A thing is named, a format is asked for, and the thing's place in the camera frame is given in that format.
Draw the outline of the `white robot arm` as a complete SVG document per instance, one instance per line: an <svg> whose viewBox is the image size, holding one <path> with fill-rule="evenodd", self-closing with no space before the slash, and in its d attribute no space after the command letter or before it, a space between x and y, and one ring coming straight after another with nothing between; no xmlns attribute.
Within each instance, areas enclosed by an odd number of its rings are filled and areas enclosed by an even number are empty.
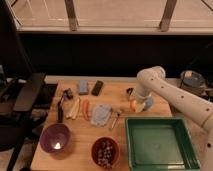
<svg viewBox="0 0 213 171"><path fill-rule="evenodd" d="M161 66L139 71L137 85L132 93L136 104L145 105L151 92L155 92L206 130L209 137L201 171L211 171L213 169L213 103L167 83L165 76L165 70Z"/></svg>

